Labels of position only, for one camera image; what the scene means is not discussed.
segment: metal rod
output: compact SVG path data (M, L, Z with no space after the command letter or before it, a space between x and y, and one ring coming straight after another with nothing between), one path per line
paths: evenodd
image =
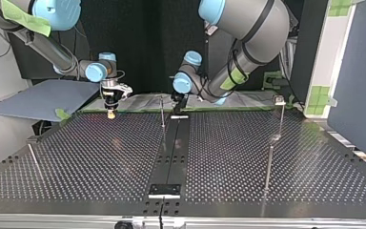
M165 128L165 113L163 109L163 96L160 95L160 113L162 115L162 127Z
M281 111L281 118L280 118L280 130L278 135L281 137L281 131L283 129L283 121L284 121L284 112L285 112L285 104L283 105L282 111Z
M44 182L43 173L41 172L41 169L40 169L40 163L38 162L37 157L35 156L35 153L34 153L34 150L32 149L31 144L28 144L28 146L29 146L29 149L30 149L30 152L31 152L32 159L34 160L35 166L37 166L37 170L38 170L38 173L41 177L41 180Z
M273 145L270 146L269 149L269 159L267 161L267 173L266 173L266 184L264 187L265 192L269 192L269 183L270 183L270 175L272 172L272 162L273 162L273 152L275 150L275 147Z

